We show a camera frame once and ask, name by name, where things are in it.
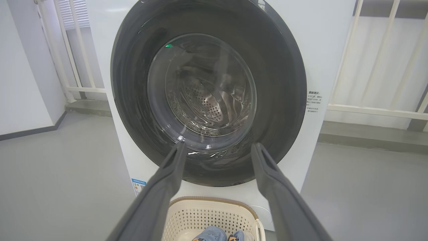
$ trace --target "perforated basket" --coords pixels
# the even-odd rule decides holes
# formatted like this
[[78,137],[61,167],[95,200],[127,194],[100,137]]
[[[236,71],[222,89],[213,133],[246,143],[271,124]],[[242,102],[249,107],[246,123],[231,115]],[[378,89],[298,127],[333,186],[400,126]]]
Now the perforated basket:
[[182,197],[171,202],[163,229],[163,241],[191,241],[208,226],[226,235],[250,232],[255,241],[265,241],[265,230],[248,205],[227,199]]

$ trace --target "washing machine panel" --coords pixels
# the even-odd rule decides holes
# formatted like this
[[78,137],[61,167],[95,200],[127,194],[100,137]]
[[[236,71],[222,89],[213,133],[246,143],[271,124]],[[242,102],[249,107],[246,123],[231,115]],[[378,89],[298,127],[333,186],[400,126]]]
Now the washing machine panel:
[[[286,155],[278,160],[282,172],[301,190],[336,78],[355,2],[270,0],[268,3],[260,0],[255,4],[260,9],[272,7],[276,18],[285,22],[300,50],[306,73],[308,103],[303,123]],[[92,35],[119,142],[130,178],[139,182],[148,181],[158,166],[128,134],[116,108],[110,79],[116,35],[134,5],[135,1],[87,0]],[[230,187],[207,187],[183,181],[179,196],[213,196],[247,203],[255,209],[265,228],[273,230],[269,205],[258,193],[255,180]]]

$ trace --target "metal railing bar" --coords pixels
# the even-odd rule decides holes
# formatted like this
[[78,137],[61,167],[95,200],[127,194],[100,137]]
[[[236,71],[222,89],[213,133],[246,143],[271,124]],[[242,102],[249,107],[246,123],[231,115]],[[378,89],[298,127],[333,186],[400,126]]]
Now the metal railing bar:
[[391,110],[382,109],[382,108],[359,107],[359,106],[353,106],[353,105],[332,105],[332,104],[329,104],[327,109],[330,111],[374,114],[374,115],[402,117],[402,118],[411,118],[411,119],[428,121],[427,113],[420,113],[420,112],[413,112],[413,111],[397,111],[397,110],[391,111]]
[[69,91],[80,91],[80,92],[94,92],[94,93],[106,93],[104,88],[90,88],[90,87],[67,87]]
[[418,60],[421,49],[425,43],[425,35],[427,32],[428,32],[428,13],[425,17],[425,21],[422,26],[421,33],[419,34],[416,45],[413,48],[413,52],[412,52],[412,55],[410,56],[410,60],[407,63],[406,70],[404,71],[403,77],[401,78],[401,81],[398,84],[397,91],[394,94],[394,98],[391,102],[391,106],[389,107],[390,110],[397,109],[398,102],[401,99],[401,96],[404,92],[404,88],[407,86],[408,82],[410,81],[410,77],[412,75],[412,71],[414,69],[415,63]]
[[364,104],[366,102],[367,94],[369,93],[369,90],[372,88],[374,80],[377,78],[377,74],[379,72],[379,68],[380,68],[381,63],[383,63],[383,58],[384,58],[385,49],[386,49],[385,47],[387,45],[387,40],[388,40],[389,35],[391,33],[391,30],[392,30],[392,24],[394,23],[394,18],[395,18],[395,15],[397,13],[397,9],[398,9],[399,4],[400,4],[400,0],[394,0],[394,3],[392,5],[392,9],[391,9],[391,13],[390,13],[389,18],[388,18],[388,25],[386,27],[385,33],[383,34],[379,50],[377,52],[376,59],[374,61],[375,64],[373,65],[372,71],[370,72],[369,80],[366,83],[366,87],[364,89],[363,96],[362,96],[360,103],[358,105],[359,107],[364,106]]
[[91,87],[95,88],[95,82],[92,75],[91,67],[89,66],[88,57],[86,55],[85,45],[83,44],[82,33],[79,28],[79,21],[77,20],[76,10],[74,9],[73,0],[70,0],[70,8],[71,13],[73,14],[74,25],[76,27],[77,39],[80,46],[80,50],[82,51],[83,61],[85,62],[86,71],[88,72],[89,82],[91,83]]
[[65,31],[64,20],[62,19],[61,13],[59,12],[58,0],[53,0],[53,2],[55,3],[56,15],[59,20],[62,38],[64,39],[65,48],[67,49],[68,58],[70,59],[71,68],[73,69],[74,78],[76,79],[76,84],[78,87],[82,87],[82,82],[80,81],[79,73],[77,72],[76,63],[74,62],[73,53],[71,51],[70,42],[68,41],[67,32]]
[[353,22],[353,25],[352,25],[351,33],[349,34],[349,37],[348,37],[348,42],[347,42],[346,47],[345,47],[345,52],[344,52],[344,55],[343,55],[342,64],[341,64],[340,69],[339,69],[339,75],[337,76],[336,85],[334,87],[333,95],[331,97],[331,102],[333,102],[333,103],[336,102],[337,93],[338,93],[338,91],[340,89],[340,86],[341,86],[341,83],[342,83],[341,80],[342,80],[343,72],[345,71],[345,68],[346,68],[346,63],[348,61],[349,50],[350,50],[350,48],[352,46],[352,41],[354,39],[355,32],[357,31],[358,19],[360,18],[361,7],[363,6],[363,1],[364,0],[359,0],[358,3],[357,3],[357,9],[355,11],[354,22]]

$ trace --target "instruction label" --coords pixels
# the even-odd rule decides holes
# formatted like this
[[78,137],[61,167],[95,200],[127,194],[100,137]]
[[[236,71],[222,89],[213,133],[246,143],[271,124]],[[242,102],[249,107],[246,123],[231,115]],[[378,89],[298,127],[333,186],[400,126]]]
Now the instruction label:
[[318,113],[322,95],[318,91],[309,91],[306,99],[306,112]]
[[134,185],[135,195],[138,196],[138,194],[140,194],[143,190],[143,187],[146,185],[146,182],[132,178],[132,184]]

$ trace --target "energy label sticker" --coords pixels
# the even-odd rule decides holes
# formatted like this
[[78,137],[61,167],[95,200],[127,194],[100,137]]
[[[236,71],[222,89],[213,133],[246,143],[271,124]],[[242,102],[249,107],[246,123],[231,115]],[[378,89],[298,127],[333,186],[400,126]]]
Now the energy label sticker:
[[135,195],[138,196],[138,194],[140,194],[143,190],[143,187],[146,185],[146,182],[132,178],[132,184],[134,185]]

